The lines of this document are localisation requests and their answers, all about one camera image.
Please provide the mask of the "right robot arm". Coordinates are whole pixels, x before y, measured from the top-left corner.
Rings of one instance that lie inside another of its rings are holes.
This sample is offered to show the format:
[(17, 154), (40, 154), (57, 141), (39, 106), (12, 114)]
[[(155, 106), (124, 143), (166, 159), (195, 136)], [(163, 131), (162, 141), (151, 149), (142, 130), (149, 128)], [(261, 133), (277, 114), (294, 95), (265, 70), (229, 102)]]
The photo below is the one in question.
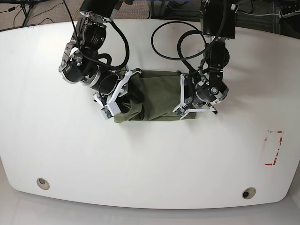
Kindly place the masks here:
[[(121, 0), (85, 0), (79, 13), (80, 19), (73, 23), (74, 32), (67, 43), (59, 66), (63, 79), (70, 83), (82, 83), (95, 90), (94, 101), (106, 119), (129, 111), (131, 103), (143, 103), (144, 95), (132, 82), (141, 69), (130, 70), (129, 43), (113, 19), (120, 9)], [(124, 61), (112, 65), (108, 53), (99, 53), (106, 39), (106, 25), (111, 24), (125, 45)]]

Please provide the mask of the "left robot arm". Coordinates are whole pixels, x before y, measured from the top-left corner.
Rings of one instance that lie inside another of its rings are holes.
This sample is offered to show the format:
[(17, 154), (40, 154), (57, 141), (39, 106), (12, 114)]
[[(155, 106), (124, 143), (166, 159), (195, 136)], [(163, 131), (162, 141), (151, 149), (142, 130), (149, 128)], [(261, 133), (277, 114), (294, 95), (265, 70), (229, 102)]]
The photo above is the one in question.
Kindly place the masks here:
[[(188, 68), (187, 74), (179, 72), (180, 103), (173, 110), (181, 120), (189, 113), (204, 112), (204, 106), (216, 115), (218, 111), (214, 106), (228, 95), (229, 88), (223, 82), (223, 73), (230, 54), (225, 42), (235, 39), (237, 7), (233, 0), (204, 0), (200, 10), (203, 15), (201, 28), (194, 27), (179, 38), (178, 57), (168, 57), (154, 50), (160, 57), (181, 61)], [(210, 42), (204, 42), (204, 49), (199, 53), (185, 57), (181, 45), (191, 35), (210, 38)]]

